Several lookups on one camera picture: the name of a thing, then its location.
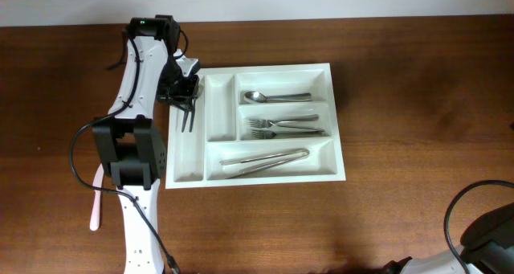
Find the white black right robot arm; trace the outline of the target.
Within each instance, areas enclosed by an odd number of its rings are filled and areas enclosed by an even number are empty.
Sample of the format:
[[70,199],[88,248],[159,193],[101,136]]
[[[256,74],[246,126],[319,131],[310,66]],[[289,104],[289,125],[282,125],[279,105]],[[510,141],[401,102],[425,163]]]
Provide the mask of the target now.
[[[497,208],[476,219],[463,233],[456,248],[470,273],[513,274],[513,205]],[[425,259],[407,257],[390,261],[380,273],[463,274],[449,251]]]

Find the small steel spoon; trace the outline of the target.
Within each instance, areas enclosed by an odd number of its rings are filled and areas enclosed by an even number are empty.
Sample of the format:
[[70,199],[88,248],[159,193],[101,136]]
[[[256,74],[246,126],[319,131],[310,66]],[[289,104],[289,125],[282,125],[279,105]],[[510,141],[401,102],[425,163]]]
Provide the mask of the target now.
[[199,84],[197,87],[197,91],[194,94],[194,97],[192,99],[192,107],[191,107],[191,111],[190,111],[191,119],[190,119],[190,126],[189,126],[190,133],[193,131],[193,128],[194,128],[194,120],[195,120],[195,115],[196,115],[196,102],[197,102],[198,98],[202,96],[202,94],[203,94],[203,85]]
[[182,118],[182,129],[181,132],[184,133],[186,129],[186,123],[189,117],[190,111],[189,110],[183,110],[183,118]]

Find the black-handled steel fork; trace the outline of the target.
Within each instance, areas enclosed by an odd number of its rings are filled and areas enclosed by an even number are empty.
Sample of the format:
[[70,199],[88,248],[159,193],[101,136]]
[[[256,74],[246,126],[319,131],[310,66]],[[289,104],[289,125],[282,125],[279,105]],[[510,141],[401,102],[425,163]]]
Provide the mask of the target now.
[[270,126],[275,126],[275,127],[281,127],[281,128],[287,128],[287,129],[301,129],[301,130],[305,130],[305,131],[316,131],[316,132],[325,132],[324,129],[322,128],[316,128],[316,127],[309,127],[309,126],[303,126],[303,125],[289,125],[289,124],[280,124],[279,122],[273,122],[273,121],[270,121],[268,122]]

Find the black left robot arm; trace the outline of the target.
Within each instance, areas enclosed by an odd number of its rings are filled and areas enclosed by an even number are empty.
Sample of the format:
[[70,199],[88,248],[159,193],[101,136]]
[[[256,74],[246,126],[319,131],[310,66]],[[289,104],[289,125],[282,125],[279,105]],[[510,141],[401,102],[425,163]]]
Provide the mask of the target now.
[[170,15],[132,18],[122,31],[120,90],[108,115],[92,125],[104,173],[120,198],[127,273],[180,271],[157,231],[157,194],[167,151],[153,121],[153,107],[161,102],[179,109],[182,128],[193,128],[202,87],[199,61],[186,58],[179,48],[186,39]]

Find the pink plastic knife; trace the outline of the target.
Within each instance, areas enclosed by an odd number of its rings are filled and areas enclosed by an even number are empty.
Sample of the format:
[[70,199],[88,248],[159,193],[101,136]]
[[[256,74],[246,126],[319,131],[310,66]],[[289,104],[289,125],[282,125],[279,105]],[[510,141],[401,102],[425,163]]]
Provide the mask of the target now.
[[[103,185],[104,178],[104,169],[102,165],[99,165],[95,177],[93,179],[92,185],[94,187],[101,188]],[[89,228],[91,231],[97,231],[100,228],[100,213],[101,213],[101,192],[99,190],[95,190],[95,196],[92,205],[92,213],[89,223]]]

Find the steel tablespoon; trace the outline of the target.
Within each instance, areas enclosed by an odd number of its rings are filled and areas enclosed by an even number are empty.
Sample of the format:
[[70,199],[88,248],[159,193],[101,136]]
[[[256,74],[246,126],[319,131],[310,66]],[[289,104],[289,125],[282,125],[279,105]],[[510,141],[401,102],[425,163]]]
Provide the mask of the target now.
[[268,103],[267,98],[269,96],[265,96],[261,92],[245,92],[243,98],[245,101],[252,104],[264,104]]
[[292,95],[280,95],[280,96],[269,96],[267,98],[268,103],[279,103],[279,102],[309,102],[312,101],[311,93],[301,93]]

